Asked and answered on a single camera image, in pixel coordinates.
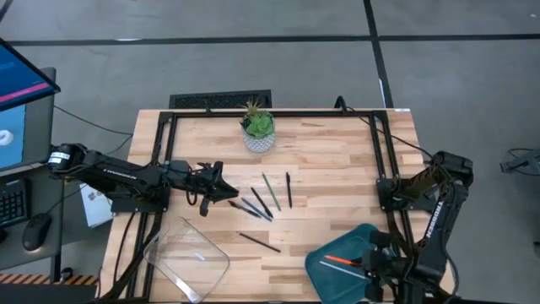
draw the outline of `black pen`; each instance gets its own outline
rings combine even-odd
[[[273,218],[272,212],[270,212],[270,209],[269,209],[269,208],[267,207],[267,205],[262,201],[262,198],[259,196],[259,193],[257,193],[257,191],[255,191],[255,189],[253,189],[253,187],[251,187],[251,191],[253,192],[253,194],[255,194],[256,199],[259,200],[259,202],[261,203],[262,207],[264,208],[264,211],[268,214],[268,216],[270,216],[271,218]]]
[[[249,210],[249,209],[247,209],[247,208],[244,207],[244,206],[241,206],[241,205],[239,205],[239,204],[237,204],[237,203],[235,203],[235,202],[233,202],[233,201],[228,201],[228,202],[229,202],[229,204],[230,204],[231,206],[233,206],[233,207],[235,207],[235,208],[237,208],[237,209],[244,210],[244,211],[247,212],[248,214],[251,214],[251,215],[253,215],[253,216],[255,216],[255,217],[259,218],[259,219],[261,218],[261,216],[260,216],[259,214],[255,213],[255,212],[253,212],[253,211],[251,211],[251,210]]]
[[[242,232],[238,232],[238,234],[241,235],[241,236],[243,236],[243,237],[245,237],[246,239],[248,239],[248,240],[250,240],[250,241],[254,241],[255,243],[261,244],[261,245],[263,245],[263,246],[266,247],[266,248],[270,248],[270,249],[272,249],[272,250],[275,251],[275,252],[281,252],[281,250],[277,249],[276,247],[272,247],[272,246],[270,246],[270,245],[268,245],[268,244],[265,244],[265,243],[263,243],[263,242],[261,242],[261,241],[259,241],[259,240],[257,240],[257,239],[254,239],[254,238],[251,237],[251,236],[247,236],[247,235],[243,234]]]
[[[269,220],[269,221],[272,221],[272,218],[271,217],[268,217],[268,215],[264,214],[261,210],[257,209],[257,207],[253,206],[252,203],[248,202],[247,199],[245,198],[241,198],[242,201],[244,201],[244,203],[246,203],[246,205],[250,206],[250,208],[252,208],[253,210],[255,210],[255,212],[257,212],[258,214],[260,214],[263,218]]]
[[[287,194],[289,195],[289,207],[293,208],[293,198],[290,195],[290,176],[289,173],[285,173],[285,177],[287,178]]]

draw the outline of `succulent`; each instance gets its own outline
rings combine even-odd
[[[246,118],[240,124],[246,132],[257,139],[264,138],[273,133],[272,115],[267,111],[259,111],[258,101],[247,101]]]

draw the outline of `pen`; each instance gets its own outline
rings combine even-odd
[[[271,218],[273,218],[272,212],[270,212],[270,209],[269,209],[269,208],[267,207],[267,205],[262,201],[262,198],[259,196],[259,193],[257,193],[257,191],[255,191],[255,189],[253,189],[253,187],[251,187],[251,191],[253,192],[253,194],[255,194],[256,199],[259,200],[259,202],[261,203],[262,207],[264,208],[264,211],[268,214],[268,216],[270,216]]]
[[[241,206],[241,205],[239,205],[239,204],[237,204],[237,203],[235,203],[235,202],[233,202],[233,201],[228,201],[228,202],[229,202],[229,204],[230,204],[231,206],[233,206],[233,207],[235,207],[235,208],[237,208],[237,209],[244,210],[244,211],[247,212],[248,214],[251,214],[251,215],[253,215],[253,216],[255,216],[255,217],[259,218],[259,219],[261,218],[261,216],[260,216],[259,214],[255,213],[255,212],[253,212],[253,211],[251,211],[251,210],[249,210],[249,209],[247,209],[247,208],[244,207],[244,206]]]
[[[276,198],[276,195],[273,193],[272,187],[270,186],[267,176],[265,176],[264,173],[262,173],[262,178],[264,178],[264,182],[267,184],[270,194],[272,194],[273,201],[276,203],[276,207],[278,207],[278,210],[281,211],[281,206],[279,205],[278,199]]]
[[[287,178],[287,194],[289,195],[289,207],[293,208],[293,198],[290,195],[290,175],[288,172],[285,173],[285,177]]]
[[[277,249],[276,247],[272,247],[272,246],[270,246],[270,245],[268,245],[268,244],[265,244],[265,243],[263,243],[263,242],[261,242],[261,241],[259,241],[259,240],[254,239],[254,238],[251,237],[251,236],[247,236],[247,235],[243,234],[242,232],[238,232],[238,234],[241,235],[241,236],[243,236],[243,237],[245,237],[245,238],[248,239],[248,240],[254,241],[254,242],[257,243],[257,244],[261,244],[261,245],[263,245],[263,246],[266,247],[266,248],[270,248],[270,249],[272,249],[272,250],[275,251],[275,252],[281,252],[281,250]]]
[[[268,215],[264,214],[261,210],[257,209],[257,207],[253,206],[253,204],[250,203],[250,202],[248,202],[247,199],[245,199],[245,198],[241,198],[241,199],[242,199],[242,201],[243,201],[244,203],[246,203],[246,205],[250,206],[250,208],[252,208],[253,210],[255,210],[255,212],[257,212],[258,214],[260,214],[263,218],[265,218],[265,219],[267,219],[267,220],[269,220],[269,221],[272,221],[272,218],[269,218]]]

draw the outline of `potted plant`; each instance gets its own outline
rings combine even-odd
[[[275,120],[268,111],[260,110],[259,103],[247,101],[247,113],[240,122],[244,144],[253,152],[266,152],[276,141]]]

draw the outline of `white plant pot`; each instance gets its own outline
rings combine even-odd
[[[276,121],[272,117],[272,124],[273,124],[273,133],[267,135],[264,138],[257,139],[255,136],[252,136],[246,132],[244,127],[240,126],[240,129],[242,129],[242,133],[244,134],[244,144],[246,144],[246,147],[257,153],[262,153],[270,150],[272,148],[273,143],[276,142]]]

